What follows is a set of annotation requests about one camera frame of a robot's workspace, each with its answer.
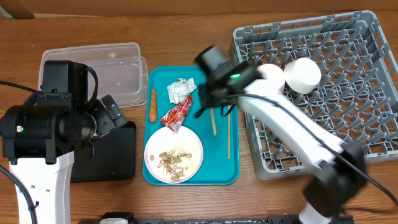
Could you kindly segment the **wooden chopstick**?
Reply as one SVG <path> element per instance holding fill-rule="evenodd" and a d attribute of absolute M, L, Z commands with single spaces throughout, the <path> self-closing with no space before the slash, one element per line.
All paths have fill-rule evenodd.
<path fill-rule="evenodd" d="M 230 110 L 230 108 L 231 108 L 231 105 L 228 105 L 228 133 L 227 133 L 227 137 L 228 137 L 228 140 L 227 140 L 227 143 L 228 143 L 228 145 L 227 145 L 227 158 L 228 158 L 228 160 L 230 160 L 230 158 L 231 158 L 231 134 L 230 134 L 230 132 L 231 132 L 231 118 L 230 118 L 230 112 L 229 112 L 229 110 Z"/>
<path fill-rule="evenodd" d="M 215 122 L 214 108 L 210 108 L 210 116 L 211 116 L 211 124 L 212 124 L 212 129 L 213 129 L 213 135 L 216 136 L 217 129 L 216 129 L 216 122 Z"/>

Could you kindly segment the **pink bowl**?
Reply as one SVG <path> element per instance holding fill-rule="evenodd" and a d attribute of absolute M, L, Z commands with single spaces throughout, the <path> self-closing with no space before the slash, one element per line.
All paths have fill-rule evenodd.
<path fill-rule="evenodd" d="M 257 70 L 273 89 L 276 89 L 279 93 L 283 92 L 285 88 L 285 75 L 284 71 L 280 67 L 267 63 L 260 65 Z"/>

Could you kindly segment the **white bowl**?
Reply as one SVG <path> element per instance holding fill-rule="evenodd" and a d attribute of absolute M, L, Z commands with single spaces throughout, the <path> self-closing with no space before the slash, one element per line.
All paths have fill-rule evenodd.
<path fill-rule="evenodd" d="M 321 71 L 309 58 L 299 58 L 288 63 L 284 68 L 285 81 L 293 91 L 308 94 L 319 84 Z"/>

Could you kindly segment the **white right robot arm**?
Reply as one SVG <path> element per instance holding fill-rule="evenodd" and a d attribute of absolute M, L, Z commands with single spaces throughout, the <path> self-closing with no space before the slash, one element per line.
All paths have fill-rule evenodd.
<path fill-rule="evenodd" d="M 366 184 L 366 163 L 358 142 L 346 143 L 312 121 L 282 93 L 283 70 L 272 63 L 234 64 L 215 45 L 195 58 L 205 73 L 199 86 L 201 109 L 236 105 L 263 122 L 313 174 L 303 191 L 301 223 L 330 223 Z"/>

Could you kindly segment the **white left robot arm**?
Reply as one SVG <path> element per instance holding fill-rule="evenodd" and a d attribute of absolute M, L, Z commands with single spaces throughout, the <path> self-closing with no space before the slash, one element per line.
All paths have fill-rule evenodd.
<path fill-rule="evenodd" d="M 42 85 L 1 118 L 1 172 L 16 186 L 20 223 L 70 223 L 74 152 L 126 124 L 110 95 L 88 95 L 89 66 L 70 60 L 44 63 Z"/>

